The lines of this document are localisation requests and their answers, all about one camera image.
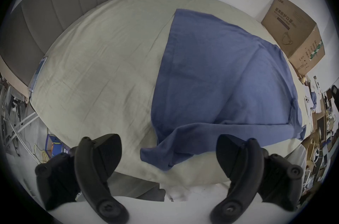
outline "face mask image on box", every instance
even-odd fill
[[[291,44],[293,44],[293,41],[291,40],[288,32],[285,32],[284,34],[282,34],[281,42],[284,45],[291,45]]]

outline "clothing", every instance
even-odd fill
[[[282,51],[213,15],[176,10],[151,107],[158,145],[141,160],[166,171],[214,151],[220,134],[260,146],[303,139],[297,91]]]
[[[315,110],[317,107],[317,94],[314,91],[311,91],[311,99],[313,103],[312,110]]]

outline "bed frame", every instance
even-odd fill
[[[108,0],[22,0],[0,31],[0,72],[24,95],[53,42],[87,11]]]

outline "yellow cable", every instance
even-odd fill
[[[36,147],[38,148],[38,150],[40,150],[38,145],[34,144],[34,146],[33,146],[34,154],[36,155],[36,157],[38,157],[36,152],[35,152],[35,148]],[[40,151],[41,151],[41,158],[42,158],[42,160],[39,159],[39,161],[43,162],[43,163],[47,163],[49,161],[48,154],[44,150],[40,150]]]

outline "bed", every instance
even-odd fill
[[[194,156],[167,172],[140,160],[140,149],[157,143],[150,108],[177,8],[212,14],[276,44],[255,19],[218,0],[108,0],[71,24],[48,49],[31,104],[70,147],[84,136],[119,134],[119,173],[167,185],[226,182],[215,153]],[[307,137],[311,125],[304,88],[289,66]],[[300,143],[290,139],[265,148],[284,157]]]

